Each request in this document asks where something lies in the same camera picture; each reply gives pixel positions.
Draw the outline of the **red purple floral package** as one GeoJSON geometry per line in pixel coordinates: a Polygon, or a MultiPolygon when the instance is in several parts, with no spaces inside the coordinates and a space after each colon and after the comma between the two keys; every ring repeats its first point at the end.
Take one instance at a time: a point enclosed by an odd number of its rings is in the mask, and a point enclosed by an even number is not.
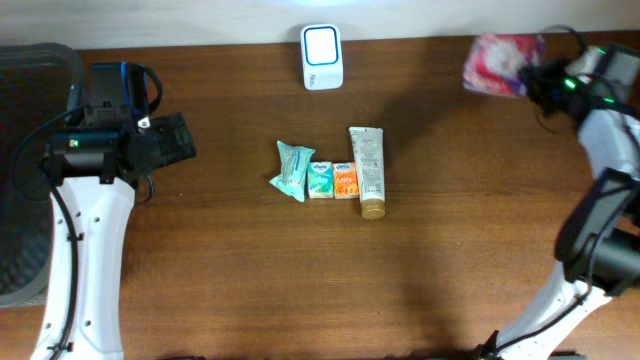
{"type": "Polygon", "coordinates": [[[475,38],[464,64],[463,86],[492,96],[525,96],[518,73],[539,65],[543,52],[540,35],[483,33],[475,38]]]}

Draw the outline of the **teal wipes pouch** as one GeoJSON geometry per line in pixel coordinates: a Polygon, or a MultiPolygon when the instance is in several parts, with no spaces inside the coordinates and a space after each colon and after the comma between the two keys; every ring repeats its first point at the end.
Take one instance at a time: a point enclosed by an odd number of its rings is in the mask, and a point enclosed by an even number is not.
{"type": "Polygon", "coordinates": [[[278,141],[280,173],[269,183],[287,196],[299,202],[305,201],[307,168],[315,153],[314,149],[304,146],[291,146],[278,141]]]}

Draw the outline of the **teal tissue pack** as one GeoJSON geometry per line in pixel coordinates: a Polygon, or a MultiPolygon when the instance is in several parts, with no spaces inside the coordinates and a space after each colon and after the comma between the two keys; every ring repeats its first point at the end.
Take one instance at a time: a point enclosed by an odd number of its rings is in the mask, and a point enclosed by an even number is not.
{"type": "Polygon", "coordinates": [[[311,162],[307,170],[307,192],[311,199],[334,197],[331,162],[311,162]]]}

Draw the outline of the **orange tissue pack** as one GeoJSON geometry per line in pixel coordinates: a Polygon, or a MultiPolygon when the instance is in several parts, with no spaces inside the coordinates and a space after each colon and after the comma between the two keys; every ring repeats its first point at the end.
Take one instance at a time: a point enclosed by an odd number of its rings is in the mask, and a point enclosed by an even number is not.
{"type": "Polygon", "coordinates": [[[334,163],[333,186],[335,199],[350,199],[359,197],[356,165],[354,162],[334,163]]]}

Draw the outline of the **cream tube gold cap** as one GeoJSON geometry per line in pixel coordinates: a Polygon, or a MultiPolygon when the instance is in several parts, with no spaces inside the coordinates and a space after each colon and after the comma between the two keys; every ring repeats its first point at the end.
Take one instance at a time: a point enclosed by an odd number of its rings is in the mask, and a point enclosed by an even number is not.
{"type": "Polygon", "coordinates": [[[368,220],[382,218],[386,212],[383,134],[381,128],[349,128],[361,215],[368,220]]]}

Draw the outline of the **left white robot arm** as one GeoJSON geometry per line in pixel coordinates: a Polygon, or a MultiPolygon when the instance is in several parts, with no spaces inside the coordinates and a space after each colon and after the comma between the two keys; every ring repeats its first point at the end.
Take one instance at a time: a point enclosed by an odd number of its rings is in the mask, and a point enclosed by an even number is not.
{"type": "Polygon", "coordinates": [[[94,64],[87,103],[64,114],[38,164],[52,205],[52,251],[35,359],[121,359],[119,292],[141,181],[196,156],[180,113],[152,115],[163,87],[146,66],[94,64]]]}

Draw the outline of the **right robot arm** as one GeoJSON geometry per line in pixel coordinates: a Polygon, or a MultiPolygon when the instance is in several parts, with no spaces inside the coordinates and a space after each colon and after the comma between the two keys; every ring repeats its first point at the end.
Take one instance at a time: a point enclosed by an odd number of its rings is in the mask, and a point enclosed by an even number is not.
{"type": "Polygon", "coordinates": [[[527,308],[475,351],[477,359],[553,359],[591,313],[639,285],[639,119],[628,103],[639,53],[610,44],[518,72],[544,114],[576,123],[594,182],[558,233],[553,271],[527,308]]]}

